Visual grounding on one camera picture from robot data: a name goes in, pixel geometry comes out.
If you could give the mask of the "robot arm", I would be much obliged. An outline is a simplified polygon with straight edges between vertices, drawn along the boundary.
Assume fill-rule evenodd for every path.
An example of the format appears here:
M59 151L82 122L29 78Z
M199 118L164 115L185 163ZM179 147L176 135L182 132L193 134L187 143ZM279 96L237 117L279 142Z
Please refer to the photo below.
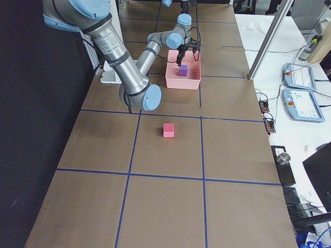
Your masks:
M172 4L172 0L162 0L161 2L167 8L169 8Z
M172 30L152 33L147 46L134 61L112 25L110 1L43 1L47 26L90 36L106 62L121 80L119 97L129 108L155 110L161 102L161 89L152 84L147 72L163 46L184 51L191 40L192 18L187 13L177 17Z

